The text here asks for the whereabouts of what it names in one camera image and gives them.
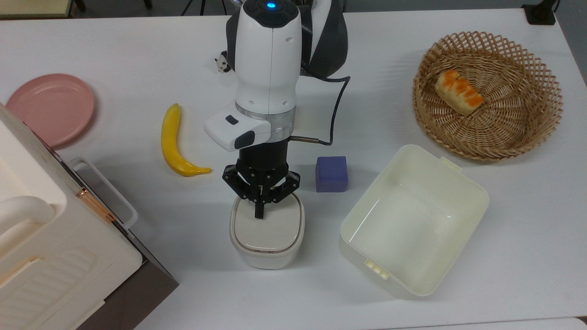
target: banana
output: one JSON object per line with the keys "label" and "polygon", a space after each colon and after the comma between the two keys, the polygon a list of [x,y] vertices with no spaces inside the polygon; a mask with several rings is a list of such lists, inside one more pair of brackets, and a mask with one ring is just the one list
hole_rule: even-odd
{"label": "banana", "polygon": [[161,151],[167,165],[177,174],[191,177],[197,174],[210,173],[209,167],[198,167],[185,160],[177,150],[177,132],[180,127],[180,106],[176,103],[167,109],[161,128]]}

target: purple block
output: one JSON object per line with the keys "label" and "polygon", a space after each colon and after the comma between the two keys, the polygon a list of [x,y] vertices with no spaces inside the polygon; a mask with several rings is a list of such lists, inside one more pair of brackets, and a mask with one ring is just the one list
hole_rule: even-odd
{"label": "purple block", "polygon": [[318,157],[316,161],[316,192],[342,193],[346,191],[349,176],[346,157]]}

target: woven basket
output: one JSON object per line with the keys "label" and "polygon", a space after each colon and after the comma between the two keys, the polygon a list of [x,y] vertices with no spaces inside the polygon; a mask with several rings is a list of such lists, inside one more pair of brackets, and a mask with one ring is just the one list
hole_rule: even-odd
{"label": "woven basket", "polygon": [[[463,116],[434,90],[455,69],[483,97]],[[461,32],[435,43],[414,78],[416,120],[426,134],[468,159],[502,160],[532,150],[555,130],[562,113],[558,82],[520,45],[486,32]]]}

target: toy bread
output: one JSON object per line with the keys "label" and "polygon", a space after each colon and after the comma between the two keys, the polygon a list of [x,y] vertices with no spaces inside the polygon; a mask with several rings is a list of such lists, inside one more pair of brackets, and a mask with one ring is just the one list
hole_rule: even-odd
{"label": "toy bread", "polygon": [[470,115],[483,102],[483,97],[456,70],[441,73],[434,89],[441,99],[464,116]]}

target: toy panda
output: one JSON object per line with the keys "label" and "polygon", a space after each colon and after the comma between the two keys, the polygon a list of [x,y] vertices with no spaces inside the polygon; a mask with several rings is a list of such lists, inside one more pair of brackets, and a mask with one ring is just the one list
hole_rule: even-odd
{"label": "toy panda", "polygon": [[227,51],[223,51],[220,53],[220,56],[215,59],[216,66],[218,66],[218,72],[228,72],[231,70],[230,65],[228,65],[228,61],[226,60],[227,55]]}

